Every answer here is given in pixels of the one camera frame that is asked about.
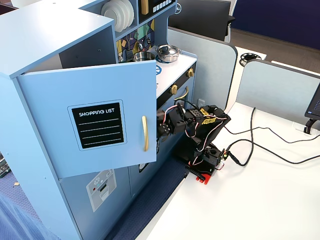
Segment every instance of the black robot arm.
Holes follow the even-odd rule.
[[[157,112],[157,137],[184,132],[173,154],[185,161],[186,168],[207,184],[225,153],[211,142],[230,120],[215,105],[184,109],[178,102],[166,111]]]

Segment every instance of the cubicle divider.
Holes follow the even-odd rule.
[[[320,76],[252,60],[244,67],[236,102],[305,125],[319,83]],[[320,130],[320,123],[313,128]]]
[[[223,41],[169,27],[168,43],[197,55],[193,103],[225,109],[238,57],[237,49]]]

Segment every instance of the black monitor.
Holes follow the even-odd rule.
[[[314,120],[320,120],[320,84],[315,91],[315,94],[304,116]]]
[[[230,1],[178,0],[170,27],[224,41],[228,25]]]
[[[8,5],[0,3],[0,15],[9,13],[9,12],[16,10],[16,9],[17,8],[14,6],[8,6]]]

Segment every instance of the toy kitchen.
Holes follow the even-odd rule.
[[[0,16],[0,150],[62,240],[104,239],[182,135],[157,137],[157,111],[191,107],[202,71],[168,42],[176,7],[42,0]]]

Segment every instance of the black cable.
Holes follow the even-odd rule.
[[[250,152],[250,154],[249,154],[249,156],[248,156],[248,158],[247,158],[247,160],[245,161],[244,164],[242,164],[239,161],[237,162],[237,164],[240,165],[241,167],[245,167],[248,164],[249,160],[251,159],[252,154],[254,153],[254,131],[252,129],[252,122],[253,122],[253,119],[254,119],[255,110],[256,110],[256,108],[254,107],[253,110],[252,110],[251,119],[250,119],[251,152]]]
[[[265,151],[267,151],[267,152],[275,155],[276,157],[280,158],[281,160],[283,160],[283,161],[285,161],[285,162],[287,162],[287,163],[289,163],[289,164],[294,164],[294,165],[302,164],[302,163],[305,163],[305,162],[310,161],[310,160],[312,160],[312,159],[316,159],[316,158],[319,158],[319,157],[320,157],[320,155],[317,155],[317,156],[313,156],[313,157],[310,157],[310,158],[308,158],[308,159],[305,159],[305,160],[302,160],[302,161],[299,161],[299,162],[293,162],[293,161],[289,161],[289,160],[285,159],[284,157],[276,154],[275,152],[273,152],[273,151],[271,151],[271,150],[269,150],[269,149],[267,149],[267,148],[265,148],[265,147],[263,147],[263,146],[255,143],[255,142],[254,142],[254,136],[253,136],[253,130],[254,130],[254,129],[252,128],[252,122],[253,122],[253,117],[254,117],[254,112],[255,112],[255,110],[256,110],[256,108],[254,107],[253,110],[252,110],[251,119],[250,119],[251,141],[248,140],[248,139],[239,139],[239,140],[231,143],[231,144],[227,147],[227,149],[226,149],[226,152],[230,155],[230,157],[232,158],[232,160],[233,160],[236,164],[238,164],[238,165],[240,165],[240,166],[242,166],[242,167],[244,167],[244,166],[246,166],[246,165],[248,164],[248,162],[249,162],[249,160],[250,160],[250,158],[251,158],[251,156],[252,156],[252,153],[253,153],[253,149],[254,149],[253,146],[254,146],[254,145],[256,145],[256,146],[258,146],[259,148],[262,148],[263,150],[265,150]],[[234,144],[236,144],[236,143],[238,143],[238,142],[241,142],[241,141],[246,141],[246,142],[249,142],[249,143],[252,144],[250,155],[249,155],[248,159],[246,160],[246,162],[245,162],[244,164],[242,164],[242,163],[230,152],[230,148],[231,148]]]
[[[230,134],[232,134],[232,135],[244,134],[244,133],[247,133],[247,132],[250,132],[250,131],[251,131],[251,130],[249,129],[249,130],[246,130],[246,131],[241,131],[241,132],[233,133],[233,132],[231,132],[227,127],[224,127],[224,128],[225,128]],[[270,127],[260,127],[260,126],[258,126],[258,127],[253,128],[252,130],[256,130],[256,129],[263,129],[263,130],[268,129],[268,130],[270,130],[274,135],[276,135],[278,138],[280,138],[282,141],[286,142],[287,144],[295,144],[295,143],[299,143],[299,142],[313,141],[313,140],[315,140],[315,139],[317,139],[317,138],[320,137],[320,134],[319,134],[318,136],[316,136],[316,137],[314,137],[314,138],[312,138],[312,139],[303,139],[303,140],[297,140],[297,141],[287,141],[287,140],[285,140],[284,138],[282,138],[280,135],[278,135],[277,133],[275,133]]]
[[[238,143],[238,142],[241,142],[241,141],[246,141],[246,142],[252,143],[252,141],[250,141],[250,140],[248,140],[248,139],[239,139],[239,140],[231,143],[231,144],[228,146],[228,148],[227,148],[226,151],[228,152],[228,151],[230,150],[230,148],[232,147],[232,145],[234,145],[234,144],[236,144],[236,143]],[[303,163],[305,163],[305,162],[307,162],[307,161],[310,161],[310,160],[312,160],[312,159],[316,159],[316,158],[319,158],[319,157],[320,157],[320,155],[317,155],[317,156],[313,156],[313,157],[310,157],[310,158],[308,158],[308,159],[305,159],[305,160],[302,160],[302,161],[299,161],[299,162],[293,162],[293,161],[289,161],[289,160],[285,159],[284,157],[282,157],[282,156],[274,153],[273,151],[271,151],[271,150],[269,150],[269,149],[267,149],[267,148],[265,148],[265,147],[263,147],[263,146],[255,143],[255,142],[253,142],[253,144],[256,145],[256,146],[258,146],[259,148],[262,148],[263,150],[266,150],[267,152],[275,155],[276,157],[282,159],[283,161],[285,161],[285,162],[287,162],[287,163],[289,163],[289,164],[295,164],[295,165],[296,165],[296,164],[303,164]]]
[[[175,100],[175,101],[174,101],[174,105],[176,105],[176,102],[178,102],[178,101],[184,101],[184,102],[190,104],[190,105],[191,105],[192,107],[194,107],[195,109],[199,109],[196,105],[194,105],[193,103],[191,103],[191,102],[189,102],[188,100],[185,100],[185,99],[183,99],[183,98]]]

